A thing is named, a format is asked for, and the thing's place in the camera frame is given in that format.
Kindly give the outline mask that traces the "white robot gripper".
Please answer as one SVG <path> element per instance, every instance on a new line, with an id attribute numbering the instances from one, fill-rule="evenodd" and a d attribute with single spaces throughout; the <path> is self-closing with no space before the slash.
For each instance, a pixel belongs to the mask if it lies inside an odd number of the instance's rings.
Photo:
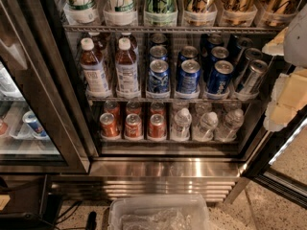
<path id="1" fill-rule="evenodd" d="M 270 56 L 283 56 L 286 62 L 302 67 L 290 75 L 277 78 L 271 101 L 263 123 L 267 131 L 277 132 L 286 127 L 297 112 L 307 104 L 307 5 L 270 42 L 262 52 Z"/>

